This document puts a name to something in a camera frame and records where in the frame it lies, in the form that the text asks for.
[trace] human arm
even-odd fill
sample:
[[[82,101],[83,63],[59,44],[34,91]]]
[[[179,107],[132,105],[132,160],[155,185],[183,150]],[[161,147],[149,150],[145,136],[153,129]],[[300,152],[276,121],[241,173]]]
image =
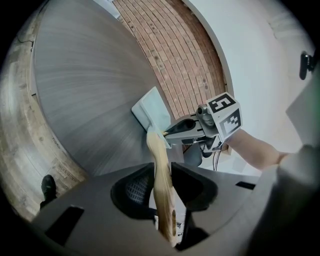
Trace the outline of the human arm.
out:
[[[288,154],[276,150],[272,145],[251,136],[242,129],[231,135],[225,143],[248,164],[261,171],[268,166],[279,164]]]

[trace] black shoe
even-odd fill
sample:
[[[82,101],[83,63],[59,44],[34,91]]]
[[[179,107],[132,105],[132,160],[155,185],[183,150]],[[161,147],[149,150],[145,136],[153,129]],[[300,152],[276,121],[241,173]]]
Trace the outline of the black shoe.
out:
[[[51,175],[43,177],[41,182],[41,189],[45,200],[52,200],[56,198],[56,183]]]

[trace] gray table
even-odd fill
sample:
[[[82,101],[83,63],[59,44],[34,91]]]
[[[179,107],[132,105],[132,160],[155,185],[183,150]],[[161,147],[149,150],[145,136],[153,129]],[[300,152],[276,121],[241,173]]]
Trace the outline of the gray table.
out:
[[[48,3],[34,76],[47,123],[90,175],[152,161],[131,107],[154,86],[170,107],[136,39],[94,1]],[[183,162],[180,146],[168,155]]]

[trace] mesh grille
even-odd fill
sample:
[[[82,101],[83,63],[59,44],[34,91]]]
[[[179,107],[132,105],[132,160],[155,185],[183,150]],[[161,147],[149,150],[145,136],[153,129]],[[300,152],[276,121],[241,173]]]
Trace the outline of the mesh grille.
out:
[[[146,173],[136,177],[126,185],[127,196],[140,205],[149,205],[150,191],[153,187],[150,176]]]

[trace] wooden handle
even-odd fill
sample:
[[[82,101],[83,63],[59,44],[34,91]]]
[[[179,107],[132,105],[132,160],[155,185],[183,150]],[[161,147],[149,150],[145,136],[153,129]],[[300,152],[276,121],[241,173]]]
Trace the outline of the wooden handle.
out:
[[[158,230],[171,243],[177,244],[175,191],[172,185],[170,166],[165,143],[158,134],[148,131],[146,143],[155,158],[154,201],[159,218]]]

